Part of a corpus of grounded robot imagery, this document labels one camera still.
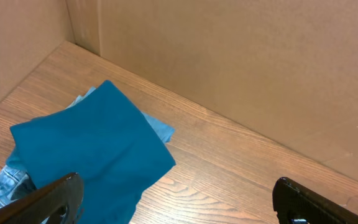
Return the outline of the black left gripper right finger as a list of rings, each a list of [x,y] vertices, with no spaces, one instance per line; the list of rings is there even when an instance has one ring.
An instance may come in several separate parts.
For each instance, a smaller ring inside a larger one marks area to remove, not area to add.
[[[280,224],[358,224],[358,215],[288,177],[276,181],[272,201]]]

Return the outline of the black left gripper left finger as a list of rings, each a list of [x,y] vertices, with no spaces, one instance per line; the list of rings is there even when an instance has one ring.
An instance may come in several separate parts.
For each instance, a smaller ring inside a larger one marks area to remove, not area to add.
[[[0,209],[0,224],[77,223],[81,217],[84,183],[69,173]]]

